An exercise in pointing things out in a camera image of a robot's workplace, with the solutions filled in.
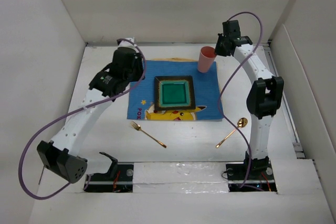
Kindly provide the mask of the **pink plastic cup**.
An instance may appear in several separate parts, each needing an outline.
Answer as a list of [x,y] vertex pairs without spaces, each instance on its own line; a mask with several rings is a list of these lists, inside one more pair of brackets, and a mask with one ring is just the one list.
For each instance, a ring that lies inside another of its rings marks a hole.
[[201,73],[209,71],[216,58],[215,49],[210,46],[202,47],[199,53],[197,69]]

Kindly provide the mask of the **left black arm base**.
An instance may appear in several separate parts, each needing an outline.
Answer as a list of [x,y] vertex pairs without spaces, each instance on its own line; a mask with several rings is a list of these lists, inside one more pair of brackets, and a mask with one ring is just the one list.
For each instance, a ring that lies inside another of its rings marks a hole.
[[83,190],[87,193],[132,193],[134,163],[119,163],[107,154],[99,152],[110,160],[107,170],[87,174]]

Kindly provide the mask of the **square green ceramic plate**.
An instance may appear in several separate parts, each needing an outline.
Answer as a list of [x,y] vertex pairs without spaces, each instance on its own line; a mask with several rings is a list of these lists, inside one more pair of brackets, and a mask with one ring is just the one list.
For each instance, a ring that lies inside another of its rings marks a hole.
[[196,108],[192,76],[155,76],[154,109],[192,110]]

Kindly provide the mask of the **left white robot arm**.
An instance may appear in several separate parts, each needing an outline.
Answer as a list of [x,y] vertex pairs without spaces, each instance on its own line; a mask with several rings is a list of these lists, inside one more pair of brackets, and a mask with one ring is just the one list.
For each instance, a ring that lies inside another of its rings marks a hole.
[[142,58],[135,47],[118,46],[112,62],[89,83],[81,111],[70,116],[49,142],[38,144],[37,152],[45,168],[71,184],[79,181],[88,167],[87,160],[79,156],[79,151],[89,131],[129,83],[138,81],[142,74]]

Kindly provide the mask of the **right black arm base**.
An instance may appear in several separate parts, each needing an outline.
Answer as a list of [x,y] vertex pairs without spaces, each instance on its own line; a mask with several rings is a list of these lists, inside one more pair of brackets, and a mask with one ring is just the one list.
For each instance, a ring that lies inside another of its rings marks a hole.
[[246,177],[247,166],[243,163],[227,163],[221,176],[228,183],[230,193],[233,192],[277,192],[271,162],[266,167],[251,170]]

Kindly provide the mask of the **blue and yellow cloth placemat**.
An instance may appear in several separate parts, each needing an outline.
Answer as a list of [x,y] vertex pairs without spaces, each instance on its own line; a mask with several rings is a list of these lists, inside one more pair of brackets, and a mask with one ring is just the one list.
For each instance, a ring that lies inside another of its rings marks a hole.
[[[159,76],[191,76],[195,109],[158,111],[154,108],[154,79]],[[197,70],[196,61],[146,62],[145,79],[130,92],[127,118],[130,120],[195,121],[221,120],[223,107],[218,104],[219,83],[214,62],[207,73]]]

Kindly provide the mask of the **gold fork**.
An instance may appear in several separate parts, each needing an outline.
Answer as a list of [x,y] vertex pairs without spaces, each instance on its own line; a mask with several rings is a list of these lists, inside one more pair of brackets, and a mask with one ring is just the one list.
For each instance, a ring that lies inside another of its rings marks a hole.
[[155,142],[157,142],[158,144],[160,144],[163,148],[167,148],[167,146],[162,143],[161,141],[157,140],[156,138],[154,138],[152,135],[148,134],[146,131],[144,131],[140,125],[138,125],[137,123],[135,123],[134,121],[131,121],[130,125],[137,131],[140,131],[142,133],[144,133],[146,136],[150,137],[152,140],[154,140]]

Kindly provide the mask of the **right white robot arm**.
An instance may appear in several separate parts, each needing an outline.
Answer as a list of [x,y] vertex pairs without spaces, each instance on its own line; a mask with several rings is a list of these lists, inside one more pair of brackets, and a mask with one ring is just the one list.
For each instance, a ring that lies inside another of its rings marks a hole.
[[254,179],[269,164],[269,131],[281,105],[284,80],[266,68],[255,53],[250,38],[241,35],[237,20],[223,22],[223,32],[218,35],[215,53],[218,56],[233,56],[251,82],[246,99],[247,110],[251,115],[251,134],[243,173],[247,178]]

